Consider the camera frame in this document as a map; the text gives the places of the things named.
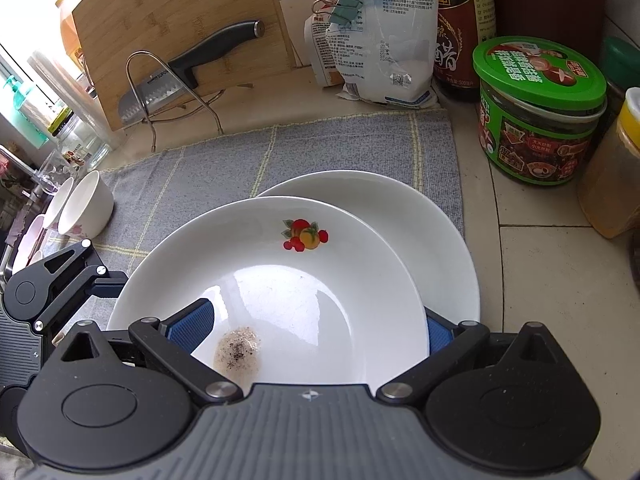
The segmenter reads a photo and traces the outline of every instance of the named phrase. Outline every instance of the fruit decoration on plate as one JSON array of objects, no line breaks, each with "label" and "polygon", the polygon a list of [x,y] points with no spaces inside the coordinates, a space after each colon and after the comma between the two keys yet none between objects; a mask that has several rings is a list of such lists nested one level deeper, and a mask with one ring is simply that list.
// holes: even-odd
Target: fruit decoration on plate
[{"label": "fruit decoration on plate", "polygon": [[318,229],[317,222],[309,223],[302,218],[298,220],[283,220],[283,222],[287,229],[282,232],[282,235],[287,241],[282,246],[287,251],[295,249],[301,253],[305,249],[312,250],[318,245],[329,241],[329,233],[324,229]]}]

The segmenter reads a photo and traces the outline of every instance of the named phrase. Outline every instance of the kitchen knife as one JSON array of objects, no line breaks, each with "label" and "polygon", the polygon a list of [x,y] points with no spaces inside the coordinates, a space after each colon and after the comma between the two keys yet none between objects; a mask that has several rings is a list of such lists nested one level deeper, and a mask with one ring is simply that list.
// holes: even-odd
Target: kitchen knife
[{"label": "kitchen knife", "polygon": [[[247,20],[221,28],[197,45],[169,61],[168,65],[179,79],[161,68],[136,86],[138,94],[146,104],[149,113],[159,110],[167,103],[186,92],[185,85],[196,89],[198,81],[193,74],[197,66],[215,61],[241,43],[264,35],[264,23],[261,20]],[[118,102],[118,114],[127,126],[138,122],[144,114],[136,100],[133,90],[124,94]]]}]

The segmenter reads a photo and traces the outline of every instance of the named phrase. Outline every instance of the green lid jar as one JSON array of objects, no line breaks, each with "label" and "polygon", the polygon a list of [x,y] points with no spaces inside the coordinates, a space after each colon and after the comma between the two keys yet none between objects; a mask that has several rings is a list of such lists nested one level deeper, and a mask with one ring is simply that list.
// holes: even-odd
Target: green lid jar
[{"label": "green lid jar", "polygon": [[600,70],[575,50],[523,36],[485,41],[473,58],[480,143],[492,162],[530,184],[570,180],[607,105]]}]

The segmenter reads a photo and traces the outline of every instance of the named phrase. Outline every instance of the green jar lid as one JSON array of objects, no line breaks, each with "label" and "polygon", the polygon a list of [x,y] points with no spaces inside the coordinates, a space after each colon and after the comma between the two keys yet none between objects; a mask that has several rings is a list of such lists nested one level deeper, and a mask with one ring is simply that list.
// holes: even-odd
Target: green jar lid
[{"label": "green jar lid", "polygon": [[640,50],[620,38],[605,38],[600,63],[603,74],[622,91],[640,86]]},{"label": "green jar lid", "polygon": [[480,43],[474,69],[494,88],[555,110],[591,110],[602,105],[604,76],[591,61],[553,41],[503,36]]}]

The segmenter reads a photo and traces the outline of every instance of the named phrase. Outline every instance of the pink floral bowl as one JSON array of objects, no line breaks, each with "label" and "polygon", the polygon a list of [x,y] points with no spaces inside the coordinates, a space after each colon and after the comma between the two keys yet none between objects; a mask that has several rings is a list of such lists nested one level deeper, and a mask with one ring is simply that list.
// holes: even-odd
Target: pink floral bowl
[{"label": "pink floral bowl", "polygon": [[74,189],[60,214],[58,232],[77,238],[95,238],[104,229],[113,212],[113,194],[92,171]]}]

